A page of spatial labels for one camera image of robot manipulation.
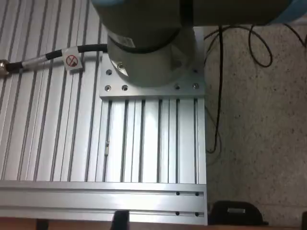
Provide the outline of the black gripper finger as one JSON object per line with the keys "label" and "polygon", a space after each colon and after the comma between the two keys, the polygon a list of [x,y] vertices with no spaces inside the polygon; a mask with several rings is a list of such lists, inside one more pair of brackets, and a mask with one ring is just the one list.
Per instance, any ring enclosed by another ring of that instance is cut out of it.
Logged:
{"label": "black gripper finger", "polygon": [[129,230],[130,212],[128,210],[118,210],[112,219],[112,230]]}

